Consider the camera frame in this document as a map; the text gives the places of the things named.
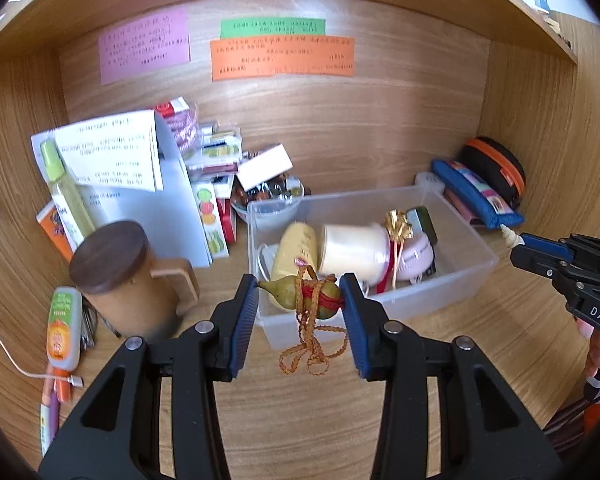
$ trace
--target screw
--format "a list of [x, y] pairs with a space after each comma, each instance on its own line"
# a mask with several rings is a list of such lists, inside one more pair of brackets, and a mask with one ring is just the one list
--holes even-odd
[[400, 321], [387, 321], [384, 324], [384, 329], [389, 333], [389, 334], [397, 334], [400, 333], [402, 331], [402, 323]]
[[214, 324], [210, 321], [199, 321], [196, 323], [196, 332], [199, 334], [208, 334], [214, 329]]
[[130, 337], [125, 341], [127, 350], [138, 350], [142, 346], [142, 338], [137, 335]]
[[467, 335], [456, 337], [456, 344], [462, 350], [471, 350], [475, 346], [474, 340]]

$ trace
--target red box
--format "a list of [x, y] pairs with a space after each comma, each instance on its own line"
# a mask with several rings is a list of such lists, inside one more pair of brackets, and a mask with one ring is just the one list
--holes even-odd
[[227, 245], [235, 244], [235, 211], [231, 207], [231, 202], [228, 198], [216, 199], [218, 203], [218, 212], [220, 213], [220, 223], [222, 224], [222, 232], [224, 233], [224, 241]]

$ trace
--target plastic bin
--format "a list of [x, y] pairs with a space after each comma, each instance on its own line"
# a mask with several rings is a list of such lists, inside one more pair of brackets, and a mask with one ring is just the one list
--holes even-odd
[[[436, 274], [416, 285], [401, 283], [396, 290], [371, 295], [380, 301], [390, 319], [405, 321], [413, 316], [428, 314], [444, 306], [474, 296], [498, 262], [480, 236], [442, 196], [423, 186], [375, 189], [298, 199], [293, 218], [275, 229], [262, 228], [258, 222], [261, 214], [270, 214], [275, 201], [251, 202], [249, 218], [250, 272], [263, 279], [258, 268], [257, 251], [262, 244], [277, 244], [286, 226], [300, 221], [311, 225], [319, 233], [322, 226], [330, 224], [370, 225], [382, 223], [384, 215], [392, 209], [408, 210], [423, 205], [429, 210], [431, 221], [438, 234]], [[298, 322], [294, 312], [282, 312], [272, 304], [268, 292], [259, 290], [256, 323], [263, 327], [272, 348], [283, 349], [298, 344]], [[319, 324], [344, 326], [342, 312]], [[316, 333], [321, 342], [342, 338], [342, 334]]]

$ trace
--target purple sticky note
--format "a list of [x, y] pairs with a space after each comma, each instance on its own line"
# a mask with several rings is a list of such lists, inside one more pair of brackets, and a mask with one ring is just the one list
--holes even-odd
[[186, 7], [148, 14], [98, 38], [100, 84], [190, 61]]

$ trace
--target bowl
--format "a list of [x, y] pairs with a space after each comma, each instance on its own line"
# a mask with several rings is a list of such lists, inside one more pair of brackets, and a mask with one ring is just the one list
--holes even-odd
[[[301, 198], [304, 196], [304, 186], [300, 183], [300, 196], [289, 199], [274, 198], [258, 202], [259, 211], [253, 214], [256, 227], [263, 231], [280, 229], [291, 223], [300, 207]], [[245, 223], [249, 224], [247, 208], [231, 202], [235, 213]]]

